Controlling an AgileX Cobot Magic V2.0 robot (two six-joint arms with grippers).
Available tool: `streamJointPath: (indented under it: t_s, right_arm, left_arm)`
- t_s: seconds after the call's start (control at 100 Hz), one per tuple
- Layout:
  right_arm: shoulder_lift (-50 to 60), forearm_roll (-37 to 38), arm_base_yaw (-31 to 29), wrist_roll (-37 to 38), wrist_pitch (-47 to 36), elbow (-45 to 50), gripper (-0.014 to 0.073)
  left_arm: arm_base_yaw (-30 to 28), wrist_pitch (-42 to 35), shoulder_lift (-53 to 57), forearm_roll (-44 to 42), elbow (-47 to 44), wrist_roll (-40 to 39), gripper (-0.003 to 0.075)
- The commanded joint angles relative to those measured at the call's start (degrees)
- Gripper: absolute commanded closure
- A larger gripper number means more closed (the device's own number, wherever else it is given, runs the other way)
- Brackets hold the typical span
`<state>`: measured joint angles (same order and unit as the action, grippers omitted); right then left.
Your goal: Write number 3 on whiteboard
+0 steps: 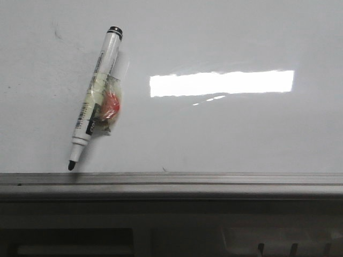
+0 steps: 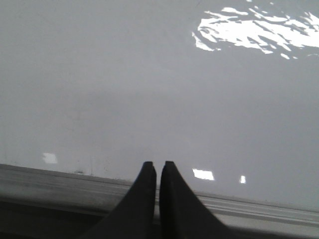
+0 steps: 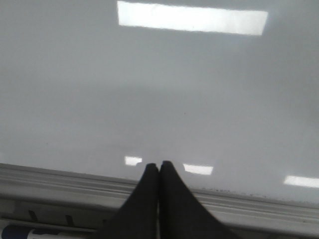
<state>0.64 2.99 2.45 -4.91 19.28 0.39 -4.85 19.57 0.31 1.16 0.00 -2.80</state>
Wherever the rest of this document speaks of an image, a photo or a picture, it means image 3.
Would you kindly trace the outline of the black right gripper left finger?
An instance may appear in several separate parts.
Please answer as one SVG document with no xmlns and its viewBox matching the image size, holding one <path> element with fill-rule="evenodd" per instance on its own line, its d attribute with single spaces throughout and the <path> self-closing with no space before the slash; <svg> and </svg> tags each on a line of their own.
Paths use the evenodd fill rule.
<svg viewBox="0 0 319 239">
<path fill-rule="evenodd" d="M 155 239 L 159 170 L 146 165 L 136 188 L 101 230 L 102 239 Z"/>
</svg>

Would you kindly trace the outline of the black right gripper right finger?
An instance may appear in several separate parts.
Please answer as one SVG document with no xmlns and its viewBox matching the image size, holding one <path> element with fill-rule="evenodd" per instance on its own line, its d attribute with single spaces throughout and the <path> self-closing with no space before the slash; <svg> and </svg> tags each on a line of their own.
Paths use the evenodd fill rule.
<svg viewBox="0 0 319 239">
<path fill-rule="evenodd" d="M 194 197 L 170 161 L 159 172 L 159 230 L 162 239 L 237 239 Z"/>
</svg>

